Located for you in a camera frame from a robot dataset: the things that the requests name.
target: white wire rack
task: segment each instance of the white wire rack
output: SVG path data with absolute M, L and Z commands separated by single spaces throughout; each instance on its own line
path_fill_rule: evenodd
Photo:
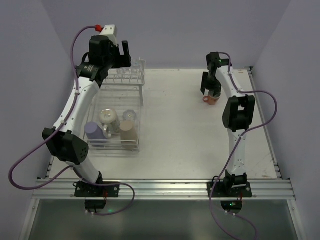
M 111 139 L 106 140 L 91 140 L 84 135 L 83 138 L 89 144 L 90 150 L 130 149 L 131 151 L 139 151 L 141 107 L 144 103 L 142 87 L 145 84 L 145 68 L 146 61 L 139 59 L 133 60 L 131 67 L 111 69 L 107 79 L 93 99 L 86 119 L 86 122 L 96 122 L 103 129 L 99 121 L 99 114 L 102 110 L 114 109 L 120 121 L 124 121 L 123 114 L 125 111 L 133 110 L 136 113 L 134 128 L 138 136 L 137 141 L 126 140 L 124 143 L 121 141 L 119 133 L 113 134 Z

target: robotic arm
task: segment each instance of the robotic arm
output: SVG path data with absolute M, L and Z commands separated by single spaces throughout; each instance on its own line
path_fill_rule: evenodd
M 112 68 L 131 67 L 128 42 L 123 41 L 122 46 L 124 55 L 120 55 L 115 25 L 106 25 L 103 29 L 100 29 L 99 35 L 91 37 L 89 52 L 84 54 L 82 63 L 76 67 L 79 90 L 76 90 L 75 83 L 60 118 L 53 125 L 53 128 L 45 128 L 42 132 L 42 137 L 45 140 L 61 124 L 64 124 L 60 131 L 46 145 L 51 155 L 73 166 L 75 173 L 90 183 L 102 184 L 103 178 L 88 157 L 88 144 L 79 138 L 81 126 L 92 99 L 101 88 L 104 79 L 108 76 L 108 71 Z M 64 122 L 66 115 L 74 104 L 74 97 L 77 94 L 78 97 L 74 109 L 68 120 Z M 89 186 L 85 182 L 81 182 L 81 187 L 78 187 L 78 185 L 80 184 L 77 184 L 77 189 L 82 188 L 82 193 L 85 194 L 85 196 L 79 195 L 79 197 L 89 197 L 86 194 L 90 192 L 90 197 L 102 197 L 100 196 L 102 192 L 98 190 L 99 187 Z
M 208 89 L 209 92 L 215 91 L 214 94 L 219 94 L 217 92 L 219 89 L 215 86 L 222 86 L 228 97 L 222 121 L 224 127 L 227 128 L 229 153 L 231 153 L 241 134 L 249 129 L 253 121 L 256 99 L 253 95 L 249 96 L 235 89 L 229 76 L 229 59 L 221 59 L 218 52 L 211 52 L 206 56 L 206 61 L 209 73 L 203 73 L 201 92 L 204 94 L 205 89 Z M 233 81 L 238 86 L 238 90 L 242 90 L 235 77 L 233 77 Z M 239 195 L 252 197 L 245 168 L 245 144 L 246 135 L 242 137 L 242 141 L 232 155 L 225 171 L 223 183 L 217 184 L 212 197 L 239 197 Z

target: gray floor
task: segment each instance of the gray floor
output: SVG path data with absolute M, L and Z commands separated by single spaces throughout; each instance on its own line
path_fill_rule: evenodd
M 105 211 L 127 202 L 109 201 Z M 218 219 L 243 240 L 253 228 L 215 207 Z M 287 201 L 245 201 L 240 212 L 259 231 L 259 240 L 296 240 Z M 30 240 L 228 240 L 215 224 L 208 201 L 137 200 L 127 211 L 112 216 L 90 216 L 83 200 L 41 200 Z

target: beige cup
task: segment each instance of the beige cup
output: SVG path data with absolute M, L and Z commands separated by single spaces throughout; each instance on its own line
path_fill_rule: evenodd
M 123 121 L 120 123 L 120 136 L 123 147 L 128 150 L 133 150 L 137 147 L 138 135 L 135 129 L 135 124 L 132 121 Z

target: gray wall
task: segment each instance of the gray wall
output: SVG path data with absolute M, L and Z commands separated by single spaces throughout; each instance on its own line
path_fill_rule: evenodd
M 44 127 L 59 117 L 70 93 L 70 61 L 38 0 L 0 3 L 0 239 L 19 237 L 32 192 L 13 188 L 8 171 L 42 141 Z M 43 147 L 17 168 L 14 179 L 34 186 L 48 168 Z
M 253 71 L 257 88 L 278 99 L 278 115 L 268 130 L 311 240 L 320 234 L 319 9 L 318 0 L 292 0 Z M 263 98 L 262 107 L 269 117 L 272 101 Z
M 66 51 L 78 29 L 116 24 L 118 39 L 148 68 L 203 68 L 206 54 L 225 51 L 253 66 L 290 0 L 42 0 Z M 81 36 L 88 39 L 88 32 Z M 88 49 L 77 46 L 76 59 Z

